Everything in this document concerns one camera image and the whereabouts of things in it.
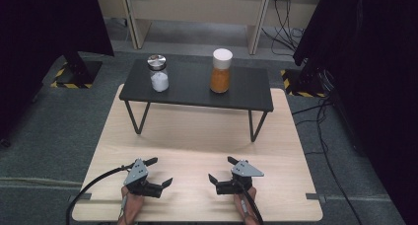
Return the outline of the black curtain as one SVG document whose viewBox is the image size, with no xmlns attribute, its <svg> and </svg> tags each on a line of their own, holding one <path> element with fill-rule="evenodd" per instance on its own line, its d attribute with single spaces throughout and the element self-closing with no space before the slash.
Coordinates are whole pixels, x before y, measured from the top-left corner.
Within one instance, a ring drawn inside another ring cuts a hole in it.
<svg viewBox="0 0 418 225">
<path fill-rule="evenodd" d="M 327 70 L 406 225 L 418 225 L 418 0 L 319 0 L 294 54 Z"/>
<path fill-rule="evenodd" d="M 54 61 L 77 51 L 113 54 L 98 0 L 0 0 L 0 142 Z"/>
</svg>

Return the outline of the glass jar with metal lid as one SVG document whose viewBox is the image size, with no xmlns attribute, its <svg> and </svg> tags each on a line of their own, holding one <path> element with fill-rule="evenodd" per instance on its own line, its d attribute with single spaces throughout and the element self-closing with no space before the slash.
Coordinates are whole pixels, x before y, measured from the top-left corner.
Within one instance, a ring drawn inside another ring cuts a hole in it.
<svg viewBox="0 0 418 225">
<path fill-rule="evenodd" d="M 152 87 L 156 92 L 164 92 L 169 87 L 167 60 L 161 54 L 153 54 L 147 59 Z"/>
</svg>

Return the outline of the black stand base hazard tape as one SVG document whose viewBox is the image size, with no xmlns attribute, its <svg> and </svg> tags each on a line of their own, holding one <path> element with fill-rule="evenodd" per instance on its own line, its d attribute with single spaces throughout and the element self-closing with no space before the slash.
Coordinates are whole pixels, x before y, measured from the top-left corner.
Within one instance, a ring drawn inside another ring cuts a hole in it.
<svg viewBox="0 0 418 225">
<path fill-rule="evenodd" d="M 83 60 L 77 51 L 66 53 L 64 58 L 65 62 L 55 75 L 51 87 L 90 89 L 103 63 Z"/>
<path fill-rule="evenodd" d="M 300 97 L 324 98 L 325 91 L 320 78 L 315 75 L 304 80 L 300 70 L 285 69 L 281 71 L 285 92 L 288 95 Z"/>
</svg>

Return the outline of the black shelf with metal legs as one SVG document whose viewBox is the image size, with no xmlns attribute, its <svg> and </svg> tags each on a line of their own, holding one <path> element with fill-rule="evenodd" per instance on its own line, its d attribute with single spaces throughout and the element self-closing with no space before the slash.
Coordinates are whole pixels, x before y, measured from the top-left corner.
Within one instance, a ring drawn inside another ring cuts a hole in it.
<svg viewBox="0 0 418 225">
<path fill-rule="evenodd" d="M 233 67 L 230 87 L 223 94 L 210 90 L 212 65 L 209 63 L 172 62 L 169 87 L 158 93 L 152 88 L 147 61 L 138 59 L 122 87 L 119 98 L 128 109 L 132 102 L 184 105 L 254 111 L 267 115 L 274 111 L 267 71 L 260 68 Z"/>
</svg>

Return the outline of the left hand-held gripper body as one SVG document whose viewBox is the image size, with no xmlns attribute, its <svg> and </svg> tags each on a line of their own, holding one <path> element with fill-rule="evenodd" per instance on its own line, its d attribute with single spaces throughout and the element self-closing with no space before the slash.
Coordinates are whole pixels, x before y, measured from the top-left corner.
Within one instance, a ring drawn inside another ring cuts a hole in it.
<svg viewBox="0 0 418 225">
<path fill-rule="evenodd" d="M 137 159 L 123 184 L 133 194 L 160 198 L 163 191 L 162 185 L 149 183 L 148 176 L 149 172 L 144 161 Z"/>
</svg>

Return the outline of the person's left hand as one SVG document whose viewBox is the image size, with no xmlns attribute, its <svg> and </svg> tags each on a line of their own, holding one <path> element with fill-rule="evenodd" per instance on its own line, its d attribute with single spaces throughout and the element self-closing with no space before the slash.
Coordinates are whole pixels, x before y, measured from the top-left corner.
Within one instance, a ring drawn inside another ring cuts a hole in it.
<svg viewBox="0 0 418 225">
<path fill-rule="evenodd" d="M 117 220 L 117 225 L 134 225 L 135 219 L 141 212 L 145 197 L 131 193 L 127 187 L 121 188 L 123 208 Z"/>
</svg>

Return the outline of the light wooden desk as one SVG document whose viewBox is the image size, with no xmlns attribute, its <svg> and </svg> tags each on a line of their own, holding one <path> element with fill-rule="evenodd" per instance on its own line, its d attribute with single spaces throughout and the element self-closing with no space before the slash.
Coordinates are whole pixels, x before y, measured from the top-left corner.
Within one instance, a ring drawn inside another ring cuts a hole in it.
<svg viewBox="0 0 418 225">
<path fill-rule="evenodd" d="M 124 18 L 135 49 L 143 47 L 154 21 L 219 23 L 245 27 L 247 49 L 255 54 L 261 29 L 273 27 L 274 0 L 98 0 L 107 18 Z M 278 13 L 292 28 L 305 28 L 319 0 L 279 0 Z"/>
</svg>

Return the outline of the orange jar with white lid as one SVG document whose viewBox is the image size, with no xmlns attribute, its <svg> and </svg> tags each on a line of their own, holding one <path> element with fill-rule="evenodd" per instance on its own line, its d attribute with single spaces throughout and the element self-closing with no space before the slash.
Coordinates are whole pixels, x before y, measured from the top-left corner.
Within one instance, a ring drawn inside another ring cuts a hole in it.
<svg viewBox="0 0 418 225">
<path fill-rule="evenodd" d="M 215 93 L 225 93 L 230 85 L 230 67 L 233 54 L 225 48 L 218 48 L 213 52 L 213 69 L 210 89 Z"/>
</svg>

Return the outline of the person's right hand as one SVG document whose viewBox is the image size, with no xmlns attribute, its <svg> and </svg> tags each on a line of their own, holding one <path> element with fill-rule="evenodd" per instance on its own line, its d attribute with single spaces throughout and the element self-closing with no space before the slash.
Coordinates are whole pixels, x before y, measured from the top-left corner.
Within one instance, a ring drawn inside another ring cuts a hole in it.
<svg viewBox="0 0 418 225">
<path fill-rule="evenodd" d="M 249 201 L 243 194 L 235 194 L 234 203 L 239 215 L 243 219 L 244 225 L 260 225 Z"/>
</svg>

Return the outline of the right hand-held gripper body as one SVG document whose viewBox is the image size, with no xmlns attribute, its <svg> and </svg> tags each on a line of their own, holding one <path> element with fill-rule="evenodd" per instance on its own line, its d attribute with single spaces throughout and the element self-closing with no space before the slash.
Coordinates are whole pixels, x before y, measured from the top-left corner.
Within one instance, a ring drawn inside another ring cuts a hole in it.
<svg viewBox="0 0 418 225">
<path fill-rule="evenodd" d="M 239 160 L 231 169 L 232 178 L 229 181 L 216 184 L 218 194 L 239 194 L 252 187 L 253 177 L 263 177 L 264 173 L 252 166 L 247 160 Z"/>
</svg>

